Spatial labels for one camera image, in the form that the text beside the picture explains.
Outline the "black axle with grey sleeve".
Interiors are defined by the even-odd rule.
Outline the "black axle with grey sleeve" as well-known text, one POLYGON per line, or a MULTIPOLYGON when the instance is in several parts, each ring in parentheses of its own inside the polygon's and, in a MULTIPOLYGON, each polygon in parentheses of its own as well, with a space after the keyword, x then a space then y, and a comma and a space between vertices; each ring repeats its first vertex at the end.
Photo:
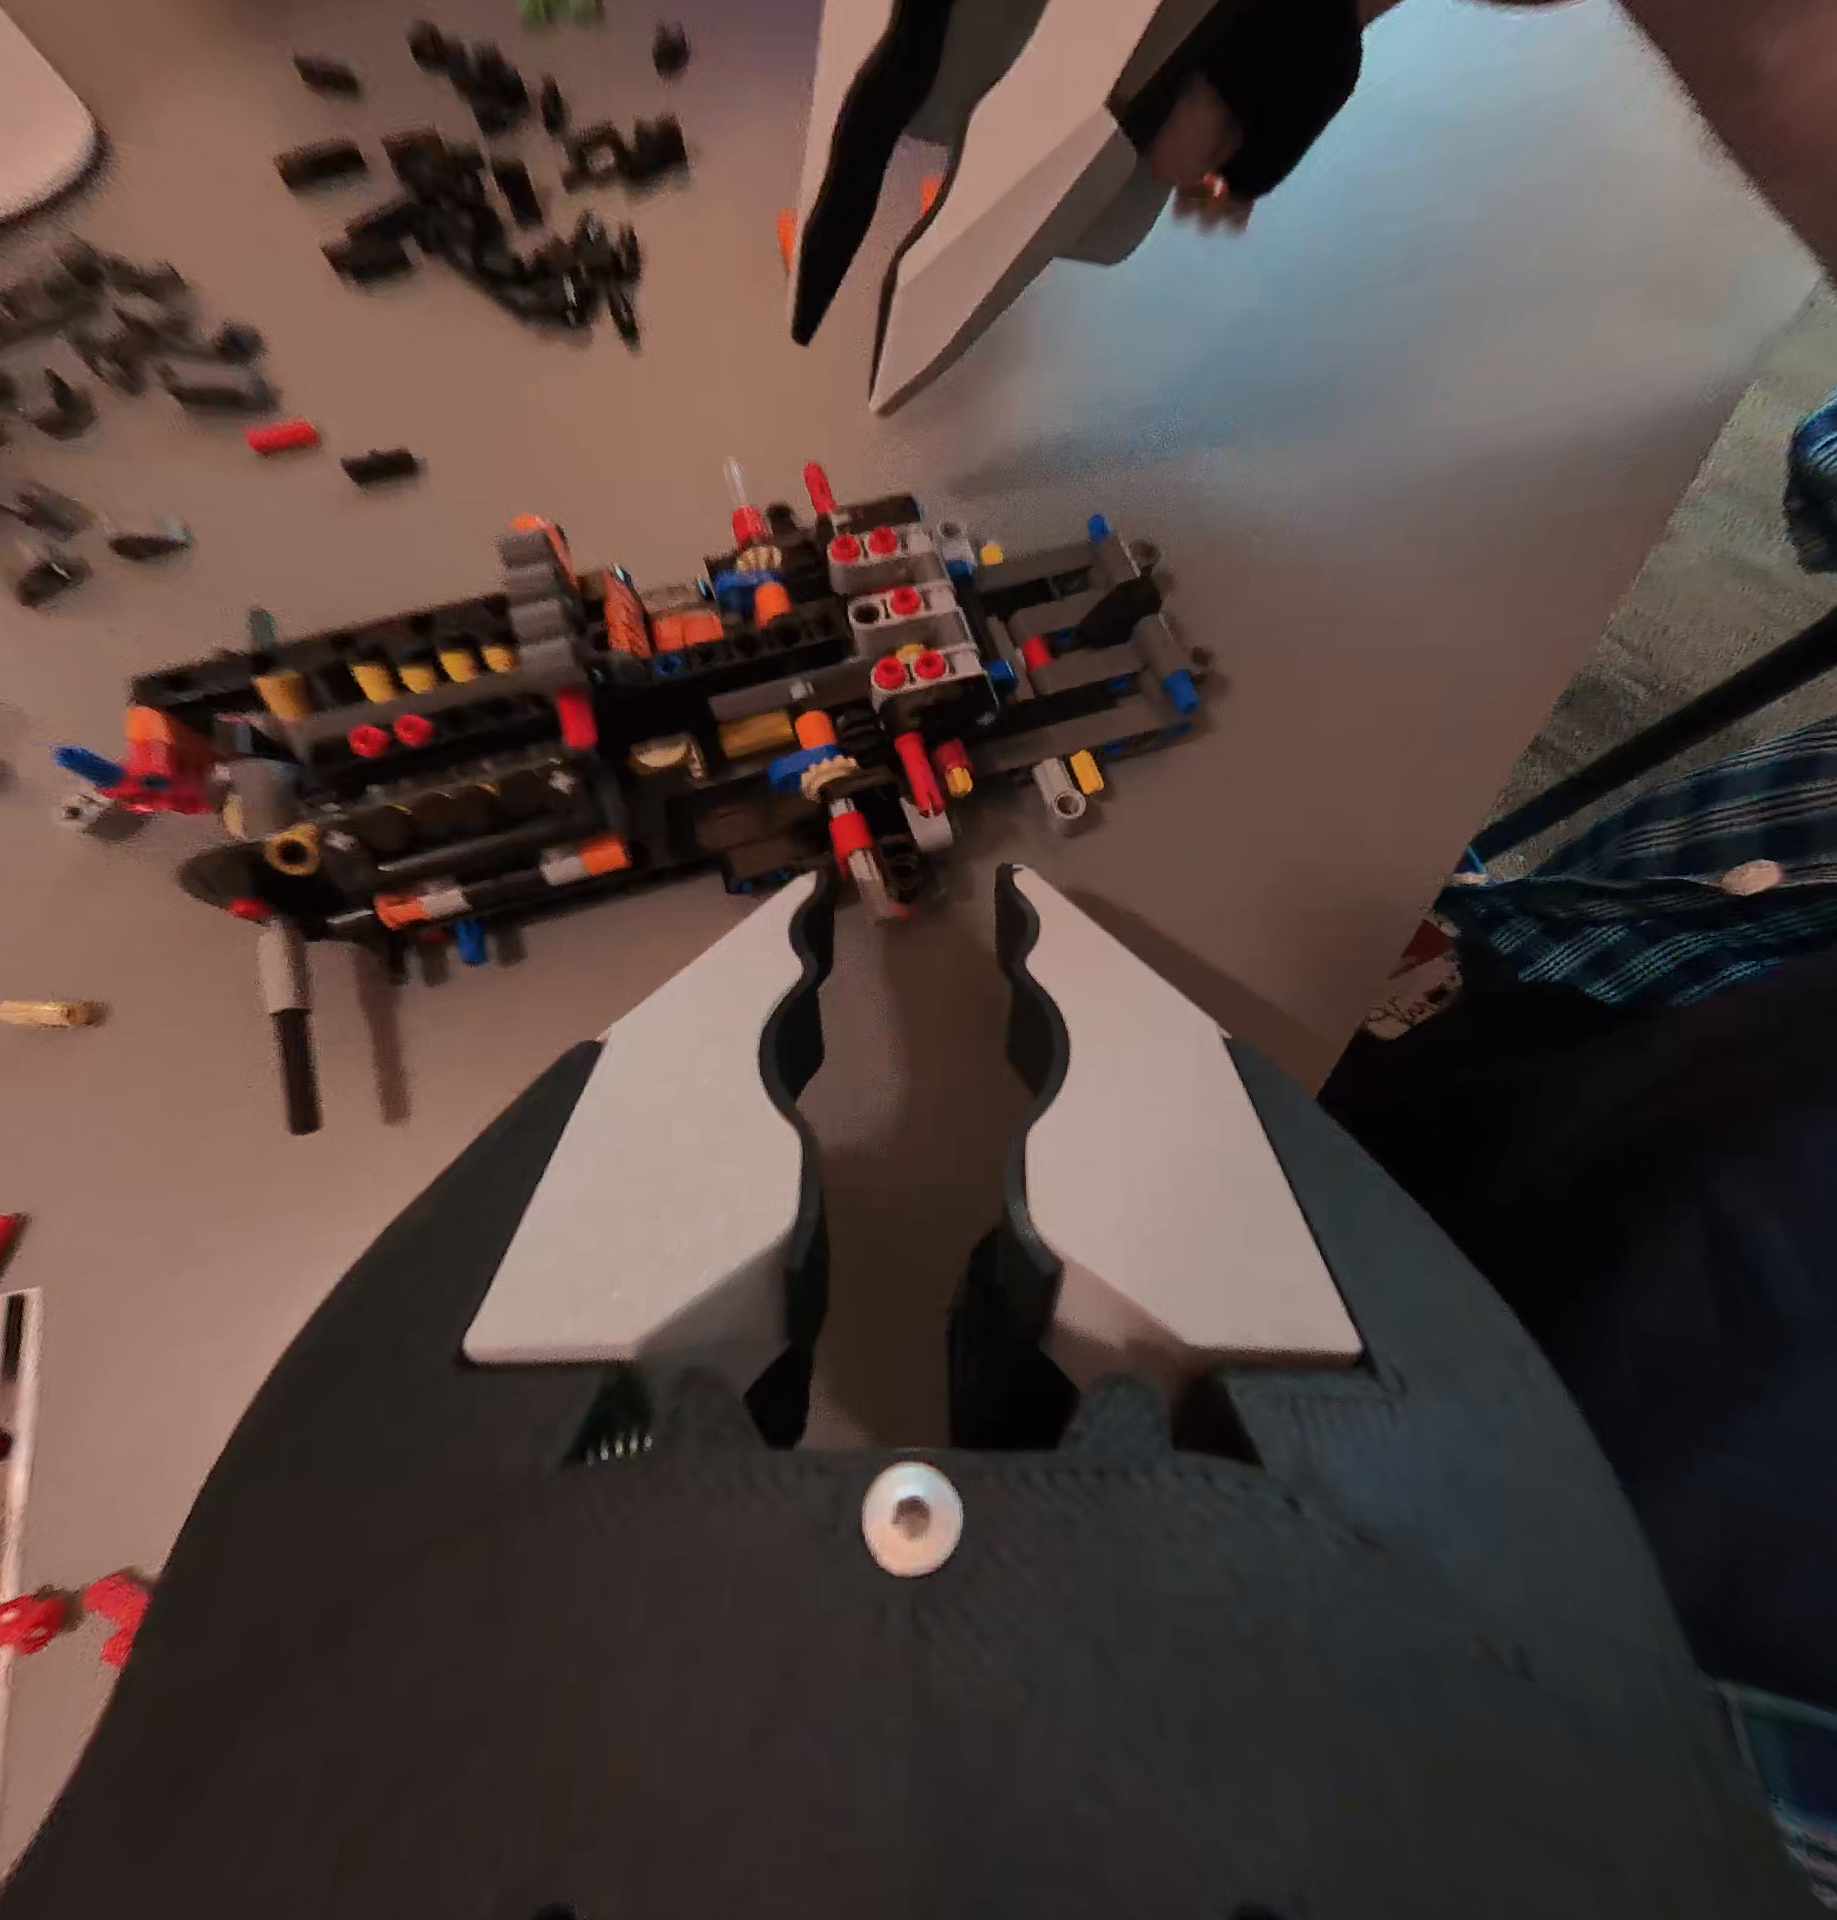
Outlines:
POLYGON ((307 944, 298 928, 273 918, 257 936, 257 979, 273 1034, 284 1096, 284 1124, 293 1139, 323 1127, 313 1041, 307 944))

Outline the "lego car chassis model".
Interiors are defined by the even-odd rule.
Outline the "lego car chassis model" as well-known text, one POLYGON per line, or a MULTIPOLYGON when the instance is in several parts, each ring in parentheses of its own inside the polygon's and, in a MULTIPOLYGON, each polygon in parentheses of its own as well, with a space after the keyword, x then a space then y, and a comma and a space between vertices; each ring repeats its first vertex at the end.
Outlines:
POLYGON ((1104 769, 1194 736, 1211 661, 1163 559, 1099 515, 1007 555, 910 493, 808 516, 730 463, 731 544, 683 582, 579 570, 515 518, 497 590, 131 683, 122 749, 55 751, 84 824, 181 815, 193 898, 298 940, 453 947, 713 873, 734 895, 832 873, 901 921, 981 786, 1087 825, 1104 769))

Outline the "dark navy garment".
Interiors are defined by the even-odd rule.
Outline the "dark navy garment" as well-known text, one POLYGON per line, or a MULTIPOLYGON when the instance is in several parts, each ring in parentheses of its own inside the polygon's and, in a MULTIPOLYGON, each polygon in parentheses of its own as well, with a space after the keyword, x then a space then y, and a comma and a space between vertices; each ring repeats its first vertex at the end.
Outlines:
POLYGON ((1549 1359, 1699 1666, 1837 1713, 1837 945, 1697 1006, 1471 968, 1321 1104, 1549 1359))

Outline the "pile of black lego pieces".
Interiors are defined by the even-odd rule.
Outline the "pile of black lego pieces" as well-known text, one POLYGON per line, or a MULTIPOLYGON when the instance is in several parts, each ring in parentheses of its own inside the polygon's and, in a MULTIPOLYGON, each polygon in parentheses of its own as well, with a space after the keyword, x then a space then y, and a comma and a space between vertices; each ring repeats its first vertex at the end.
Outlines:
POLYGON ((681 123, 574 124, 556 76, 530 79, 497 40, 431 19, 405 28, 405 48, 467 109, 473 140, 425 123, 378 137, 383 195, 320 248, 334 282, 373 291, 435 263, 530 334, 582 343, 605 324, 638 351, 643 240, 590 200, 688 178, 681 123))

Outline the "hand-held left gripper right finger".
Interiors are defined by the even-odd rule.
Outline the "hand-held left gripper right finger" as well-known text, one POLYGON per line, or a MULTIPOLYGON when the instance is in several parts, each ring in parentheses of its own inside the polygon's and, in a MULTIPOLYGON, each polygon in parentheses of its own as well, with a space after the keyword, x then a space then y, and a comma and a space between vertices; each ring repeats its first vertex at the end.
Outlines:
POLYGON ((1026 1117, 950 1313, 955 1446, 1055 1449, 1136 1381, 1172 1446, 1253 1449, 1233 1371, 1349 1371, 1364 1340, 1233 1040, 1033 869, 997 870, 994 947, 1026 1117))

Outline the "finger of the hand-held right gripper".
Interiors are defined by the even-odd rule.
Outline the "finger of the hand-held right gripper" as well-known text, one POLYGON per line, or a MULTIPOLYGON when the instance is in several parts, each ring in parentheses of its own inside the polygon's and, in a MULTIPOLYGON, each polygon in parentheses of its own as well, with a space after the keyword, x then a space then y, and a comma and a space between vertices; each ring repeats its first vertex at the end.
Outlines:
POLYGON ((876 217, 899 142, 946 53, 955 3, 821 7, 790 270, 790 337, 810 345, 876 217))
POLYGON ((881 285, 870 410, 948 374, 1057 260, 1114 263, 1154 223, 1148 152, 1220 27, 1214 3, 1050 3, 948 51, 946 183, 881 285))

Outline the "person's right hand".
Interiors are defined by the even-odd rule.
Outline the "person's right hand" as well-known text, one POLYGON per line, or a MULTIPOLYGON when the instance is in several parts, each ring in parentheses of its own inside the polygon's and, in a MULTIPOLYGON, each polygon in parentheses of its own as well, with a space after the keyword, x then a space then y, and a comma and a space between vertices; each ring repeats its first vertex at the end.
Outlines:
POLYGON ((1170 192, 1175 220, 1199 229, 1247 228, 1254 201, 1238 195, 1225 169, 1241 151, 1243 123, 1203 76, 1176 95, 1149 143, 1152 177, 1170 192))

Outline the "black metal bar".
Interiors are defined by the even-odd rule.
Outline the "black metal bar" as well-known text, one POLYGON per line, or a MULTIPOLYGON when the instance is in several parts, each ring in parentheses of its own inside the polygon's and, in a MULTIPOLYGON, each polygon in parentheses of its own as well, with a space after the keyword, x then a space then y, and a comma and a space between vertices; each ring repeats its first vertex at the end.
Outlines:
POLYGON ((1629 786, 1634 780, 1650 775, 1697 743, 1836 672, 1837 607, 1771 653, 1750 662, 1714 689, 1699 692, 1689 705, 1591 759, 1532 800, 1509 810, 1502 819, 1487 824, 1459 856, 1450 883, 1481 883, 1496 857, 1571 820, 1578 812, 1629 786))

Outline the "scattered grey lego pieces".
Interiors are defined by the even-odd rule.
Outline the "scattered grey lego pieces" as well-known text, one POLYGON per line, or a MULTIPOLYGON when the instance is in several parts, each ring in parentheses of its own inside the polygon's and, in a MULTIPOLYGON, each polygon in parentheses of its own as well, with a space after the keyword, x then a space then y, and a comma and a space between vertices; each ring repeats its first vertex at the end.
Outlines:
POLYGON ((264 334, 211 321, 169 263, 67 239, 0 282, 0 577, 24 620, 111 570, 191 565, 191 510, 250 534, 284 392, 264 334))

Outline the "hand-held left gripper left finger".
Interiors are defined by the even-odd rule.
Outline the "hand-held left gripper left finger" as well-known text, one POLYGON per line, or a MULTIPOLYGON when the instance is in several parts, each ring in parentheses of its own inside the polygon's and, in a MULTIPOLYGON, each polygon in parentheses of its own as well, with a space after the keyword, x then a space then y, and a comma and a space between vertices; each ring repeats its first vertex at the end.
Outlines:
POLYGON ((808 1412, 830 1251, 801 1093, 833 915, 832 877, 797 877, 606 1029, 470 1360, 701 1367, 808 1412))

